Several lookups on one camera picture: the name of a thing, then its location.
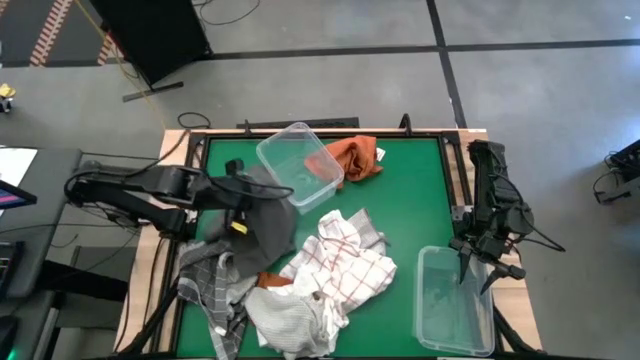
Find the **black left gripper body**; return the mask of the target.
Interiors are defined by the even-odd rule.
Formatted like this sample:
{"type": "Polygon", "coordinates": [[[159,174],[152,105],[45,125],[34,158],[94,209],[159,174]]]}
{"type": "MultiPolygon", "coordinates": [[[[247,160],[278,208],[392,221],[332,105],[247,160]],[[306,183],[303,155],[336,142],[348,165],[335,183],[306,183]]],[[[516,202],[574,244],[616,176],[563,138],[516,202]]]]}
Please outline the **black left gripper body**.
{"type": "Polygon", "coordinates": [[[252,193],[247,180],[236,175],[213,177],[212,186],[219,191],[217,199],[224,204],[224,226],[232,232],[248,234],[246,212],[251,208],[252,193]]]}

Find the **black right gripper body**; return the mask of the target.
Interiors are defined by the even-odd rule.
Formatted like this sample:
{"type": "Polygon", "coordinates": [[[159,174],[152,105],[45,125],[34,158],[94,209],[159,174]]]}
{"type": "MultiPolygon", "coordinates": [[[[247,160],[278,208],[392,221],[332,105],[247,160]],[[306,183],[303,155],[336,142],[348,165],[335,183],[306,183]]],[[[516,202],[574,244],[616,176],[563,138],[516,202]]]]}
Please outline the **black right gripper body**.
{"type": "Polygon", "coordinates": [[[489,224],[471,223],[467,229],[470,252],[485,263],[498,263],[509,252],[512,227],[508,220],[494,220],[489,224]]]}

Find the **dark grey towel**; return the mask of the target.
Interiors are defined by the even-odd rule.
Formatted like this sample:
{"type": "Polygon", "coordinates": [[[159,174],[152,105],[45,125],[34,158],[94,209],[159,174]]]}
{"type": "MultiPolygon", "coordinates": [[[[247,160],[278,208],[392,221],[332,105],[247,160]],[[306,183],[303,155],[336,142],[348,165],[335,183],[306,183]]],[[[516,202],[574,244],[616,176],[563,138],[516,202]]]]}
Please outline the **dark grey towel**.
{"type": "Polygon", "coordinates": [[[221,240],[232,253],[231,263],[241,278],[265,272],[280,257],[295,249],[297,210],[288,200],[290,192],[282,189],[262,165],[247,170],[251,198],[246,212],[248,234],[223,228],[224,214],[217,215],[204,227],[201,239],[206,243],[221,240]]]}

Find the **clear long plastic container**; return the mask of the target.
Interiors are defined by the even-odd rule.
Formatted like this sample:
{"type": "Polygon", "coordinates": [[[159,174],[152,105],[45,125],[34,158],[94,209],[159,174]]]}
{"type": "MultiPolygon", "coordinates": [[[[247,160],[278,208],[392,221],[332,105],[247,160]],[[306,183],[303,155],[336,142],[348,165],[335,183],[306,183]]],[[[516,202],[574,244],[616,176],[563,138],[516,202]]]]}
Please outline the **clear long plastic container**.
{"type": "Polygon", "coordinates": [[[471,357],[495,349],[493,298],[482,285],[486,266],[471,259],[460,273],[458,253],[426,246],[418,254],[413,335],[425,348],[471,357]]]}

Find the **clear square plastic container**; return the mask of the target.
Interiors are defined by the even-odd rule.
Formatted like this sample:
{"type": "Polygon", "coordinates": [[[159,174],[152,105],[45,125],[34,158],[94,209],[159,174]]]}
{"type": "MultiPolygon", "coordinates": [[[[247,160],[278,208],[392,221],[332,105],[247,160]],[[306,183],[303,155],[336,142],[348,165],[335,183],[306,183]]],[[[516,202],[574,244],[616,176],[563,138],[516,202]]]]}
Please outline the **clear square plastic container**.
{"type": "Polygon", "coordinates": [[[281,187],[293,189],[288,200],[300,214],[335,195],[344,170],[314,131],[296,122],[261,141],[256,154],[281,187]]]}

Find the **grey plaid towel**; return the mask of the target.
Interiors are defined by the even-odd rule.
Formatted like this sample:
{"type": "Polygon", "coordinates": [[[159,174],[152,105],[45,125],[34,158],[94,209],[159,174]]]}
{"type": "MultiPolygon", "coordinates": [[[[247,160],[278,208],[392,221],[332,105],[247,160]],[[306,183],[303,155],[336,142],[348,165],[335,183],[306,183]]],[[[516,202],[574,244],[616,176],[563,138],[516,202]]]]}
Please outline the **grey plaid towel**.
{"type": "Polygon", "coordinates": [[[258,277],[243,277],[227,241],[192,241],[179,252],[178,296],[206,315],[216,357],[235,360],[248,321],[246,295],[258,277]]]}

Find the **plain orange towel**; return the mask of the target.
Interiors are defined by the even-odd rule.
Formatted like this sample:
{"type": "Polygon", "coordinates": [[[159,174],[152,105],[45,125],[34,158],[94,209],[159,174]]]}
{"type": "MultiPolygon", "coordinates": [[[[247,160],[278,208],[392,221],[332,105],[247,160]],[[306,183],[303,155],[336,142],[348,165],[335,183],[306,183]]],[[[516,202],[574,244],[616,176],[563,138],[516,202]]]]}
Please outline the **plain orange towel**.
{"type": "Polygon", "coordinates": [[[282,287],[292,283],[293,280],[290,278],[282,277],[274,273],[260,272],[258,274],[256,286],[267,289],[269,287],[282,287]]]}

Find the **white red-checked towel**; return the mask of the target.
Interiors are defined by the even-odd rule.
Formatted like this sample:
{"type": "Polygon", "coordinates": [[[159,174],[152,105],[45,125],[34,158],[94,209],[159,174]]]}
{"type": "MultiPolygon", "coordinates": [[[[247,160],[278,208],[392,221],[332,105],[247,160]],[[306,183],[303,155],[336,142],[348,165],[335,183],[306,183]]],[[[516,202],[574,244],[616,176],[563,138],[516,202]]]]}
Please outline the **white red-checked towel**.
{"type": "Polygon", "coordinates": [[[387,255],[360,247],[360,236],[348,219],[338,210],[324,215],[317,233],[305,240],[279,273],[293,283],[268,288],[281,295],[316,294],[329,299],[341,329],[349,324],[350,312],[386,290],[397,270],[387,255]]]}

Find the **orange towel with white tag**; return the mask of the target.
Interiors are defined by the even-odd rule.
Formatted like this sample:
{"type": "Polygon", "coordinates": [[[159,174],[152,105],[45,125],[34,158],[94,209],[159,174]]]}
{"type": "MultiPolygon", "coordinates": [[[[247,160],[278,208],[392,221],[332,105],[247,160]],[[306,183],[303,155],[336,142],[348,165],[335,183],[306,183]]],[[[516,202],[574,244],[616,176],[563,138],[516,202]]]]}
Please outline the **orange towel with white tag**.
{"type": "Polygon", "coordinates": [[[383,171],[377,163],[376,137],[357,135],[327,144],[325,148],[344,172],[338,189],[343,188],[345,180],[358,182],[383,171]]]}

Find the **white waffle towel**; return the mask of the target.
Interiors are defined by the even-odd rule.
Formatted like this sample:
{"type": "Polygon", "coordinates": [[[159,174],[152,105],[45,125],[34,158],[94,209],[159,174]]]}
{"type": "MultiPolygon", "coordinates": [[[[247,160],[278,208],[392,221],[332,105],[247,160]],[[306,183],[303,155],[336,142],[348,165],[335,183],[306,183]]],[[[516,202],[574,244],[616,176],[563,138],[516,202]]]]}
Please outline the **white waffle towel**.
{"type": "Polygon", "coordinates": [[[259,346],[274,349],[286,360],[320,358],[335,351],[341,324],[340,319],[335,320],[329,299],[254,288],[245,308],[256,328],[259,346]]]}

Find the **green table mat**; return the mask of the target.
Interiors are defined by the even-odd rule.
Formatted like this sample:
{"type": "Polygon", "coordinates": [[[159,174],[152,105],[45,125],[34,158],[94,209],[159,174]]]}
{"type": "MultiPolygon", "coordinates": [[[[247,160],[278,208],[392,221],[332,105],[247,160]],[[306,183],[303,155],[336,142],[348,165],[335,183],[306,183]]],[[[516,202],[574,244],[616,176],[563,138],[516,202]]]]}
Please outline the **green table mat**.
{"type": "MultiPolygon", "coordinates": [[[[261,164],[259,140],[210,140],[206,169],[224,173],[224,164],[241,158],[248,169],[261,164]]],[[[306,238],[317,234],[319,219],[339,209],[344,218],[366,208],[378,231],[387,237],[388,256],[397,265],[390,286],[348,315],[350,324],[340,330],[335,357],[439,356],[414,337],[414,292],[418,253],[425,246],[447,247],[453,235],[450,204],[441,161],[440,142],[432,138],[378,139],[386,151],[384,168],[366,180],[344,183],[336,194],[301,215],[295,235],[296,251],[274,263],[280,269],[295,255],[306,238]]],[[[215,357],[200,307],[186,303],[177,340],[181,358],[215,357]]]]}

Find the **black flat strip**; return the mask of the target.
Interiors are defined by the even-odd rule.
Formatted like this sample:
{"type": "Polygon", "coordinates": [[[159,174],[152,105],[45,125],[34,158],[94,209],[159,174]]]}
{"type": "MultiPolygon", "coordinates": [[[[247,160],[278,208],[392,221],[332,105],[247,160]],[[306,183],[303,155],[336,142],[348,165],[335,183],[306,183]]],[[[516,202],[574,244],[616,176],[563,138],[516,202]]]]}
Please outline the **black flat strip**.
{"type": "MultiPolygon", "coordinates": [[[[237,129],[281,129],[296,123],[292,121],[274,121],[252,123],[244,120],[243,123],[236,125],[237,129]]],[[[310,128],[359,128],[360,121],[358,117],[341,117],[341,118],[325,118],[325,119],[307,119],[302,120],[310,128]]]]}

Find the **black board on stand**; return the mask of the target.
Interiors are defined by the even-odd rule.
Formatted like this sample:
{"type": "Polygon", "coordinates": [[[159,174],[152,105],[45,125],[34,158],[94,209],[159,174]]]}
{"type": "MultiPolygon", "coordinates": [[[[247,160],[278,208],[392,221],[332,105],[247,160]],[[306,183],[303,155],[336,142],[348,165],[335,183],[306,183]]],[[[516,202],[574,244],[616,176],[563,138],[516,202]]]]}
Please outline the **black board on stand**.
{"type": "Polygon", "coordinates": [[[154,85],[213,51],[192,0],[89,0],[117,49],[148,89],[123,97],[125,102],[169,89],[181,82],[154,85]]]}

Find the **grey desk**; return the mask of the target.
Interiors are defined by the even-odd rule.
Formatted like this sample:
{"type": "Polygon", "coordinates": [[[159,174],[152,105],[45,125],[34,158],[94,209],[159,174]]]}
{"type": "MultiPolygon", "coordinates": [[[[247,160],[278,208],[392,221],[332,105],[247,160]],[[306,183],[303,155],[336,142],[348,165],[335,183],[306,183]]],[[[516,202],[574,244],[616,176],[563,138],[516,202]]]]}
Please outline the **grey desk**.
{"type": "Polygon", "coordinates": [[[66,203],[63,186],[80,158],[78,149],[37,150],[17,184],[36,196],[37,202],[0,214],[0,243],[21,245],[6,298],[24,298],[32,293],[66,203]]]}

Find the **white paper sheet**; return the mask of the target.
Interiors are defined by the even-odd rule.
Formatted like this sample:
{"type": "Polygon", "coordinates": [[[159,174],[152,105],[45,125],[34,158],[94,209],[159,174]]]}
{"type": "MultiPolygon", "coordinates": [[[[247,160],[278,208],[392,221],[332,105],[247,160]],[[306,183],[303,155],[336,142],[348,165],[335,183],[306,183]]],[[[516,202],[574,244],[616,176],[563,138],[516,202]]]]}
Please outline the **white paper sheet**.
{"type": "Polygon", "coordinates": [[[0,180],[18,186],[37,153],[36,149],[0,146],[0,180]]]}

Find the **computer monitor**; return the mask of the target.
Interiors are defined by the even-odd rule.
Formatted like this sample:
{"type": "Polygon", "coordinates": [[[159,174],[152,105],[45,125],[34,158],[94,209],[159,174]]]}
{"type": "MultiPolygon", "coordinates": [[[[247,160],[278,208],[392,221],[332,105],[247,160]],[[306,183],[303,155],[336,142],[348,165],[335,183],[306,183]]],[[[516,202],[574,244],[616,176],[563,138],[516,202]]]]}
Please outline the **computer monitor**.
{"type": "Polygon", "coordinates": [[[25,190],[0,180],[0,210],[34,205],[37,197],[25,190]]]}

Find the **keyboard with coloured lights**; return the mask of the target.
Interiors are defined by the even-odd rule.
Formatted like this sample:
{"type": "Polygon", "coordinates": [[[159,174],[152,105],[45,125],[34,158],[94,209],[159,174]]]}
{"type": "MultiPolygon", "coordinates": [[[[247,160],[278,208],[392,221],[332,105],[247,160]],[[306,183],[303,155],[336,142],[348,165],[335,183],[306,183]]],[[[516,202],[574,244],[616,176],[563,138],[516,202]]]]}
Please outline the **keyboard with coloured lights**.
{"type": "Polygon", "coordinates": [[[23,241],[0,242],[0,302],[7,298],[8,289],[23,258],[24,248],[23,241]]]}

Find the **small yellow black device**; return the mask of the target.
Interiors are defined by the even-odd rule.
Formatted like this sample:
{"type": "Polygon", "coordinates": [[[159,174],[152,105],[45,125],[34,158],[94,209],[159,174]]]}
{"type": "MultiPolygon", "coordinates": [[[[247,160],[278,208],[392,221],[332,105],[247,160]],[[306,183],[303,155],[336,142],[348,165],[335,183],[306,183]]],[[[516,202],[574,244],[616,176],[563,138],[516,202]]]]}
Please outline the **small yellow black device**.
{"type": "Polygon", "coordinates": [[[7,113],[11,111],[15,95],[16,90],[13,87],[7,83],[0,85],[0,113],[7,113]]]}

